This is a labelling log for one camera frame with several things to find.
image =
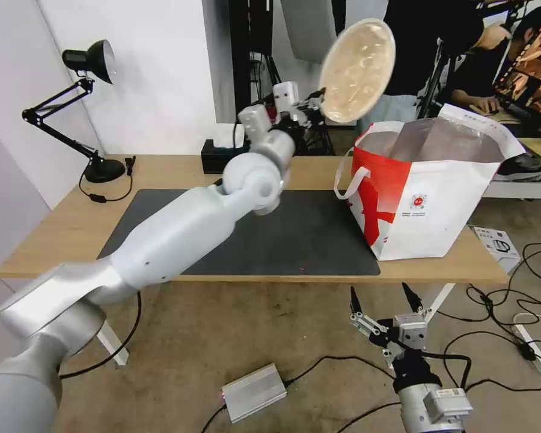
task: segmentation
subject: computer monitor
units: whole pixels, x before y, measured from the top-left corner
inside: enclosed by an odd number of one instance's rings
[[[506,71],[495,81],[495,91],[541,122],[541,29]]]

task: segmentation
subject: wooden table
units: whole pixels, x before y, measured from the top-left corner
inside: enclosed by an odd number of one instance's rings
[[[113,156],[124,159],[124,156]],[[332,189],[340,157],[300,156],[291,165],[289,189]],[[341,187],[349,183],[349,168]],[[207,186],[220,176],[203,174],[198,156],[141,155],[134,168],[133,192],[124,200],[94,203],[74,188],[68,196],[20,244],[0,267],[0,278],[36,278],[61,262],[96,260],[100,250],[139,189],[188,189]],[[84,182],[87,192],[120,197],[128,189],[123,176],[108,184]],[[334,283],[441,283],[423,298],[428,322],[453,289],[455,283],[497,285],[507,282],[507,274],[465,227],[449,253],[441,259],[412,259],[379,262],[380,275],[181,275],[186,281],[279,281]],[[110,353],[120,341],[108,323],[98,338]],[[124,365],[128,353],[123,349],[115,360]]]

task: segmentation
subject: table leg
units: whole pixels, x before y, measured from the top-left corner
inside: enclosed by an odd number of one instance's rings
[[[442,303],[447,299],[451,290],[455,287],[455,283],[447,283],[437,290],[431,290],[423,298],[423,316],[425,321],[429,323],[435,313],[441,308]]]
[[[100,332],[98,332],[97,337],[110,354],[113,354],[116,349],[118,349],[122,344],[120,342],[120,339],[116,336],[116,334],[108,324],[108,321],[104,321],[104,324],[102,325]],[[126,351],[126,349],[122,349],[114,357],[114,361],[120,366],[126,365],[127,360],[128,352]]]

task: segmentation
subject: person's hand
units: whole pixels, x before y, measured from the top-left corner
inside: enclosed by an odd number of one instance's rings
[[[481,38],[477,42],[477,47],[483,48],[486,50],[492,50],[497,45],[499,45],[504,39],[509,39],[511,33],[509,33],[505,28],[503,28],[503,23],[501,21],[488,25]]]
[[[499,104],[499,101],[495,96],[491,97],[474,97],[472,100],[472,104],[476,106],[477,108],[480,108],[482,111],[486,113],[492,113],[495,111],[499,111],[501,109],[501,105]]]

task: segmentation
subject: red and white bag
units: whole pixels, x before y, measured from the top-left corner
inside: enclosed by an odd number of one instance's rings
[[[505,159],[525,150],[507,128],[445,105],[439,117],[374,123],[359,137],[350,210],[379,260],[443,257]]]

